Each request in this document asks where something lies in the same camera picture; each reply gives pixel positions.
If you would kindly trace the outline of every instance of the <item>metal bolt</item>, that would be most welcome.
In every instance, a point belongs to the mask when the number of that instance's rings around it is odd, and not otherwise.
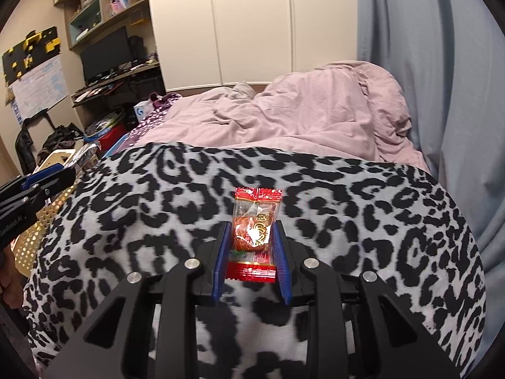
[[[184,262],[184,266],[188,269],[198,268],[200,266],[200,261],[197,258],[191,258]]]
[[[375,282],[377,280],[377,274],[373,271],[363,272],[363,279],[366,282]]]
[[[142,274],[140,272],[131,272],[126,277],[126,280],[130,283],[137,283],[142,279]]]
[[[309,269],[314,269],[319,266],[319,261],[316,258],[307,258],[304,260],[304,265]]]

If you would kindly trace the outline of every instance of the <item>red candy wrapper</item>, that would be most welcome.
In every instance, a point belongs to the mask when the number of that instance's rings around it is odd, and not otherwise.
[[[232,247],[226,277],[250,282],[274,282],[271,227],[282,199],[282,191],[237,188],[232,221]]]

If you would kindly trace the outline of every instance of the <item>blue curtain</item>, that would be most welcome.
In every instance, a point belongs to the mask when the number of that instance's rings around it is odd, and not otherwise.
[[[358,57],[403,88],[431,173],[477,240],[486,323],[475,363],[505,321],[505,37],[482,0],[359,0]]]

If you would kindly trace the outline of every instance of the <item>pink blanket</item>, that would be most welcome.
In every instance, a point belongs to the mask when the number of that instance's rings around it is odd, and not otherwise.
[[[246,83],[176,101],[149,142],[198,147],[268,147],[428,168],[406,135],[401,88],[370,63],[339,62],[277,78],[261,94]]]

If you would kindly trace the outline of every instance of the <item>leopard print blanket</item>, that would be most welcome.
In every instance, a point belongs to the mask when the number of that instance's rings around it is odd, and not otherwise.
[[[288,237],[337,271],[375,270],[461,375],[467,371],[484,325],[482,263],[460,210],[428,173],[181,143],[103,160],[67,200],[25,293],[36,358],[49,363],[129,272],[161,274],[216,238],[239,186],[284,190],[279,219]],[[305,376],[307,308],[283,306],[271,284],[234,280],[226,281],[222,302],[197,309],[201,377]]]

